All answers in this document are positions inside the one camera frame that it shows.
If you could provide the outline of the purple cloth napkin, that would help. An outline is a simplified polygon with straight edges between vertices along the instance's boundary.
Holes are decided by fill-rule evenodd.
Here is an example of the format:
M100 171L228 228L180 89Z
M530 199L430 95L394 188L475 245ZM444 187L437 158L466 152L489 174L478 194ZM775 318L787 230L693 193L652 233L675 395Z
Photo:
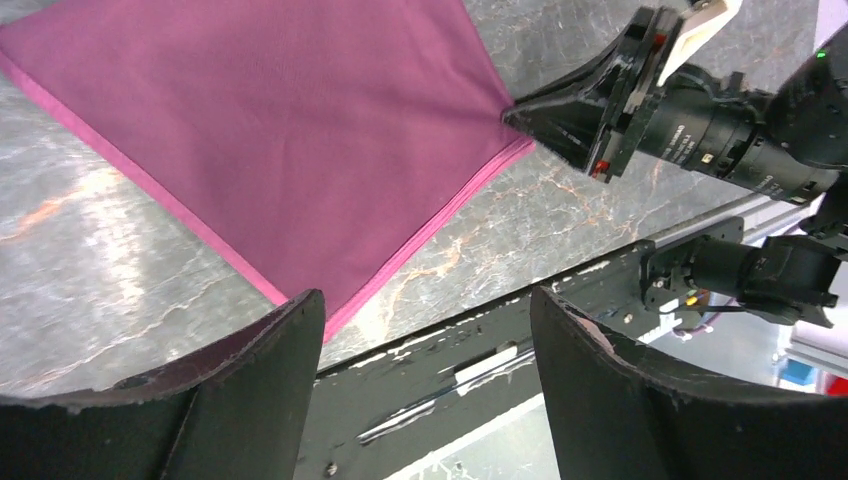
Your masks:
M59 1L1 69L327 336L532 150L460 1Z

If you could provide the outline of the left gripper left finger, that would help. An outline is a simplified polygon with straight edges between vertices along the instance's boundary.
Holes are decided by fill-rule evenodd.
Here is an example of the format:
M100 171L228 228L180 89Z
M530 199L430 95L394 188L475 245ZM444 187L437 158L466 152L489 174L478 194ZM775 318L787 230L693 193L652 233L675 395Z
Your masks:
M289 479L325 325L302 292L256 322L102 390L1 400L5 479Z

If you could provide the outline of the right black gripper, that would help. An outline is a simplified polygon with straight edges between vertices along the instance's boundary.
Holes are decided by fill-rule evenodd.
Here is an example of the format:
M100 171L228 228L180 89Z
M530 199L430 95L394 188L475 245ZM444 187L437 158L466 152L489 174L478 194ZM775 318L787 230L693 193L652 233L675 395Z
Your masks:
M742 73L718 79L685 63L660 79L681 30L675 10L639 8L601 53L516 99L502 123L602 182L643 153L794 204L836 186L838 169L801 160L770 133L777 97L747 89Z

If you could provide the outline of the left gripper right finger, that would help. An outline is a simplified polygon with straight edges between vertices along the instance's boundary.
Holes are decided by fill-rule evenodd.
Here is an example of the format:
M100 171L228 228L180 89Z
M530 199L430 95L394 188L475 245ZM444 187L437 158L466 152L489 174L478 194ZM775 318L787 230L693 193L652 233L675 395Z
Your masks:
M564 479L843 479L847 401L715 373L546 287L533 348Z

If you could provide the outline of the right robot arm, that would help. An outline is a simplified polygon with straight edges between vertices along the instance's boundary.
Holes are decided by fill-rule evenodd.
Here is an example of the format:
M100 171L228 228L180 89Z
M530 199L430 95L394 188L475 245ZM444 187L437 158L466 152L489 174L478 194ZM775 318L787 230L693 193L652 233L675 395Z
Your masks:
M818 212L808 235L847 231L847 32L838 30L774 93L739 72L716 78L691 55L730 16L726 1L686 12L640 8L601 53L519 98L503 122L601 181L635 153Z

